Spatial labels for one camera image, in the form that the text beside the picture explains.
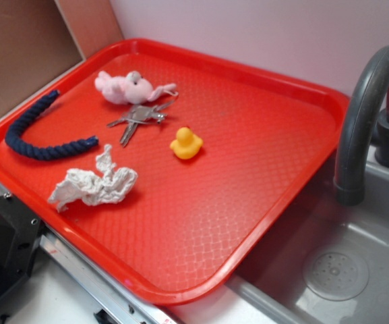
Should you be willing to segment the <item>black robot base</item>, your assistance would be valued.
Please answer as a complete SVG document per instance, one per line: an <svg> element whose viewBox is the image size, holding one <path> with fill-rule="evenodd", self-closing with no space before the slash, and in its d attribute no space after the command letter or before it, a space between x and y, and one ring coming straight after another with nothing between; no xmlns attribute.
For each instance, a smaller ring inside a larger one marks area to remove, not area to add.
<svg viewBox="0 0 389 324"><path fill-rule="evenodd" d="M0 302L30 278L43 228L19 198L0 196Z"/></svg>

